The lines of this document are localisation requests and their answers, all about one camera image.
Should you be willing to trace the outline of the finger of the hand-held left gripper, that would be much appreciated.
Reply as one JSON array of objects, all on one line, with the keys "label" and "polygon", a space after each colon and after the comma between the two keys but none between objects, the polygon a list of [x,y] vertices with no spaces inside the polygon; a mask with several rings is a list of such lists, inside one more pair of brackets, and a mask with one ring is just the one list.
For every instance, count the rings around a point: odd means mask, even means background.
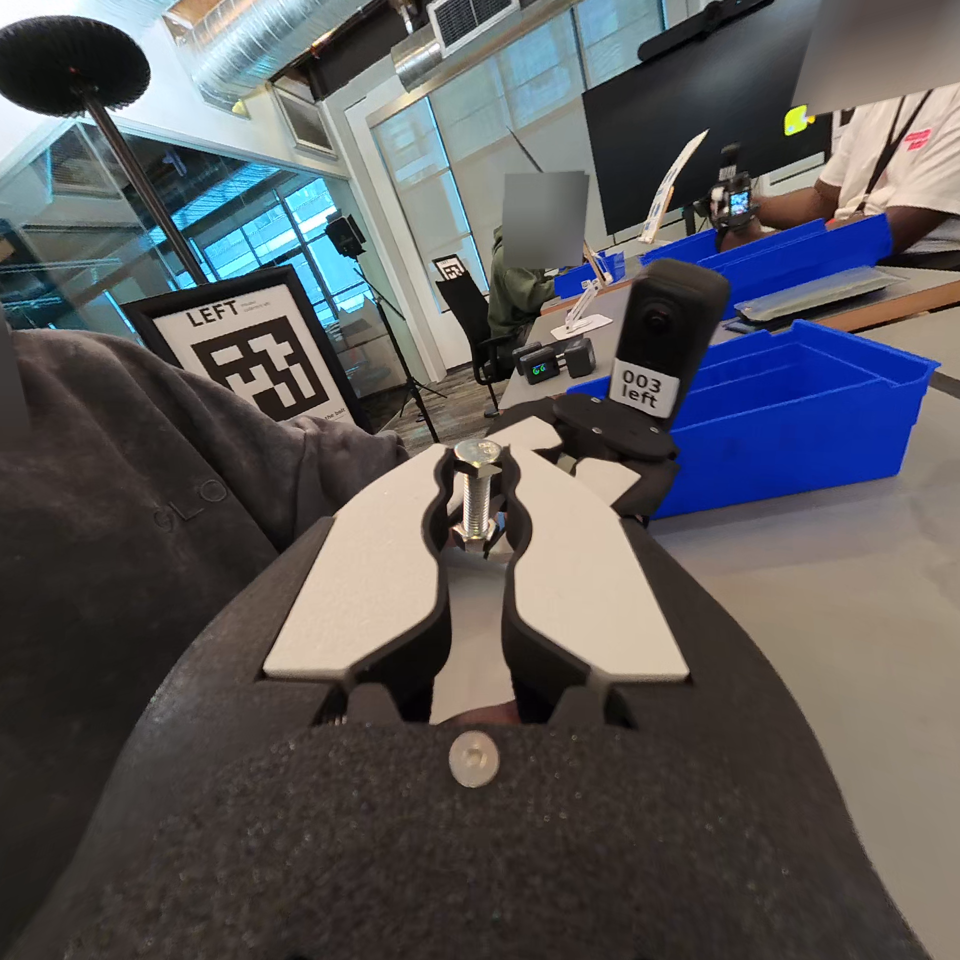
[{"label": "finger of the hand-held left gripper", "polygon": [[571,477],[615,513],[645,513],[643,475],[625,463],[582,458]]},{"label": "finger of the hand-held left gripper", "polygon": [[485,439],[501,449],[528,450],[544,459],[558,459],[563,452],[563,439],[556,427],[535,415],[503,426]]}]

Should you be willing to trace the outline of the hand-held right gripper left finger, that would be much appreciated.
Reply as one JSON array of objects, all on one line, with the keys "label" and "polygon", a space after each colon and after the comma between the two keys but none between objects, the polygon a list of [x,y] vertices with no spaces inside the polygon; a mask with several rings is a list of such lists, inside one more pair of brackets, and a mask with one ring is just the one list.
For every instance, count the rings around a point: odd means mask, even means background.
[{"label": "hand-held right gripper left finger", "polygon": [[345,693],[380,684],[399,707],[426,698],[452,642],[441,554],[454,463],[451,448],[432,445],[337,511],[262,664],[265,679]]}]

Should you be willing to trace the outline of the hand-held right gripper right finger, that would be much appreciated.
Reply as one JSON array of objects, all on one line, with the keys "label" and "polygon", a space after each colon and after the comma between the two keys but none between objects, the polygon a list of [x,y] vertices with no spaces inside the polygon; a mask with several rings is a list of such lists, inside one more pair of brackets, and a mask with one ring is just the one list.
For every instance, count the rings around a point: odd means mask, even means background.
[{"label": "hand-held right gripper right finger", "polygon": [[681,684],[690,667],[623,517],[558,465],[506,447],[512,554],[501,618],[511,678],[555,706],[572,687]]}]

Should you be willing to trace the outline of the silver bolt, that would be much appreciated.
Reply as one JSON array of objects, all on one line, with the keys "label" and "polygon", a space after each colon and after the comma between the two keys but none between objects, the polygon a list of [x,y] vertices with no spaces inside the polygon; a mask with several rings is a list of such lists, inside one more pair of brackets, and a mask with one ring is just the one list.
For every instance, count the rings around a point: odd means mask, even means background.
[{"label": "silver bolt", "polygon": [[461,518],[451,534],[461,547],[466,536],[483,536],[490,521],[497,522],[491,506],[494,479],[501,473],[502,448],[486,439],[460,441],[453,449],[453,465],[462,478]]}]

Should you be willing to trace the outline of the grey desk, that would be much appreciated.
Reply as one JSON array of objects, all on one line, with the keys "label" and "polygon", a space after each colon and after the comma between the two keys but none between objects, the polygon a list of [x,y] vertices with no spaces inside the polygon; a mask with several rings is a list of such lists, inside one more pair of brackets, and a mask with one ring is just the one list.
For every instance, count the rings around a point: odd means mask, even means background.
[{"label": "grey desk", "polygon": [[652,533],[786,682],[896,904],[958,958],[958,307],[865,337],[940,363],[899,474]]}]

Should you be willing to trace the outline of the white document stand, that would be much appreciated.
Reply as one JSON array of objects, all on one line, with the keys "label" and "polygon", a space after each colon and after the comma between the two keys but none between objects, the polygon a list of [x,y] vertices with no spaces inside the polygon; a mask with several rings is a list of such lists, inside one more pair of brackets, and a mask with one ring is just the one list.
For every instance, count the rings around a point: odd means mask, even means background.
[{"label": "white document stand", "polygon": [[[677,179],[689,163],[691,157],[706,139],[709,132],[709,128],[704,129],[684,145],[657,187],[643,225],[643,230],[639,235],[639,243],[642,246],[647,248],[653,247],[657,233],[661,228],[666,211],[673,197]],[[564,341],[572,338],[575,334],[591,330],[591,321],[587,316],[589,312],[588,309],[593,305],[598,295],[614,283],[606,270],[602,269],[597,254],[594,253],[589,244],[584,244],[583,251],[586,254],[586,259],[591,270],[593,270],[594,277],[586,282],[582,294],[576,300],[574,306],[567,312],[563,326],[551,331],[551,335],[556,341]]]}]

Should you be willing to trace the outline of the grey metal plate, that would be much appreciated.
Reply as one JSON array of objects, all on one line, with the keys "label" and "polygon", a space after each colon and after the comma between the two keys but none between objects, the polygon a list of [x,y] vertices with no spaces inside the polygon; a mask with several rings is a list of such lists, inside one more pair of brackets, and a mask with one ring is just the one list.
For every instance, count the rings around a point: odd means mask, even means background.
[{"label": "grey metal plate", "polygon": [[775,321],[804,318],[810,311],[877,293],[900,283],[902,278],[877,267],[858,267],[827,277],[741,301],[734,306],[735,318],[754,327]]}]

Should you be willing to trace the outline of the black monitor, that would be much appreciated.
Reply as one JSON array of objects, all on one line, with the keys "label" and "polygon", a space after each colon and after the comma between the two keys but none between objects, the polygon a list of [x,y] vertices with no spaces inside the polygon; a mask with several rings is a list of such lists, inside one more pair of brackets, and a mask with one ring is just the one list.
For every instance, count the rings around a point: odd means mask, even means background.
[{"label": "black monitor", "polygon": [[805,121],[794,105],[820,5],[721,2],[647,41],[656,56],[582,95],[608,234],[643,224],[668,169],[702,133],[667,210],[709,193],[731,144],[753,178],[830,156],[831,116]]}]

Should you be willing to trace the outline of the black white marker board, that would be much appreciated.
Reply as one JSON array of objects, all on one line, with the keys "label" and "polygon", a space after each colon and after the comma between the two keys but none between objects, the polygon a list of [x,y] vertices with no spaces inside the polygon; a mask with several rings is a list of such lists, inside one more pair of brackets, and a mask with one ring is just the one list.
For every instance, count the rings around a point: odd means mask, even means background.
[{"label": "black white marker board", "polygon": [[371,432],[291,266],[143,298],[123,310],[155,355],[231,390],[275,422],[310,415]]}]

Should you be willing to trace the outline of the black pole stand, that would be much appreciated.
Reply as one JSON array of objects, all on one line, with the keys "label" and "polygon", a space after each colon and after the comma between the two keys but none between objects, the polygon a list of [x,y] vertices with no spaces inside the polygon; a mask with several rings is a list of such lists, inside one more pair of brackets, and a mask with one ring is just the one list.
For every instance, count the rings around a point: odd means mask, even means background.
[{"label": "black pole stand", "polygon": [[1,30],[1,93],[33,114],[70,118],[88,114],[150,211],[183,268],[198,285],[208,280],[112,110],[137,102],[152,78],[148,58],[124,30],[78,15],[23,19]]}]

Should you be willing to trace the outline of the silver ventilation duct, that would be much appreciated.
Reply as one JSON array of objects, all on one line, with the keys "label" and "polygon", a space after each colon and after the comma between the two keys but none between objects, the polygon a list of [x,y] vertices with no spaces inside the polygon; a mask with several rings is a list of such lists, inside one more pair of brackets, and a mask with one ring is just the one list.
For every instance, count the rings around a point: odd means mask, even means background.
[{"label": "silver ventilation duct", "polygon": [[230,111],[364,6],[360,1],[219,2],[182,39],[191,80],[205,101]]}]

